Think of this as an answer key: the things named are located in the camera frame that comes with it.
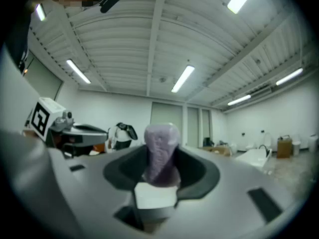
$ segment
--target ceiling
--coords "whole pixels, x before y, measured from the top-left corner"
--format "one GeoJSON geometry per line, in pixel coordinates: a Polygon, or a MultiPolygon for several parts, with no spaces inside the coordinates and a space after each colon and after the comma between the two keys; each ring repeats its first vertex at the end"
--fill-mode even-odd
{"type": "Polygon", "coordinates": [[[64,8],[50,0],[32,15],[29,47],[63,81],[79,89],[148,96],[225,109],[301,66],[317,66],[314,35],[290,0],[121,0],[64,8]],[[66,64],[72,59],[92,82],[66,64]],[[186,65],[195,71],[171,90],[186,65]]]}

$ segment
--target white bin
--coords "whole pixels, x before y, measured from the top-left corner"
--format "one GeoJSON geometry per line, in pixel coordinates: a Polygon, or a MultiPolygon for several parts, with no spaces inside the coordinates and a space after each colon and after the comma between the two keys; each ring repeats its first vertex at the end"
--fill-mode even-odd
{"type": "Polygon", "coordinates": [[[299,155],[300,145],[301,145],[300,141],[293,141],[294,156],[299,155]]]}
{"type": "Polygon", "coordinates": [[[318,136],[316,134],[309,137],[308,146],[309,152],[316,153],[318,151],[318,136]]]}

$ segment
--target concrete floor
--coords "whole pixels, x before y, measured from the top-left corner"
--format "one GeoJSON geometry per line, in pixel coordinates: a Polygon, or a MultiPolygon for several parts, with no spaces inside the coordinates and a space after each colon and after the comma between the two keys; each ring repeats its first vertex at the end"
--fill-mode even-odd
{"type": "Polygon", "coordinates": [[[277,159],[276,153],[265,164],[263,171],[286,187],[296,200],[305,199],[316,182],[319,172],[319,152],[301,151],[289,159],[277,159]]]}

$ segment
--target purple plastic-wrapped object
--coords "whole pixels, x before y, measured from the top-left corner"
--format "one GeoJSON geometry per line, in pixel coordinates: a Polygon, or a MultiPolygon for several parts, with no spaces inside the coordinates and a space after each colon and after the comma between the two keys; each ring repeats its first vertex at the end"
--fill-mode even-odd
{"type": "Polygon", "coordinates": [[[148,147],[148,166],[144,179],[155,187],[178,186],[180,176],[174,164],[174,151],[180,143],[178,128],[169,124],[149,125],[144,138],[148,147]]]}

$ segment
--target black rectangular slot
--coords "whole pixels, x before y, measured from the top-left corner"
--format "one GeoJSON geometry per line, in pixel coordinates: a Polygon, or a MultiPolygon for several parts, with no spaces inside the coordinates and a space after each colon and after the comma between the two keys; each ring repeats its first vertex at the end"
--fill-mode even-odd
{"type": "Polygon", "coordinates": [[[263,189],[250,190],[248,191],[248,195],[267,223],[281,214],[282,210],[280,207],[263,189]]]}
{"type": "Polygon", "coordinates": [[[85,167],[83,165],[74,165],[70,167],[71,172],[79,171],[84,169],[85,167]]]}

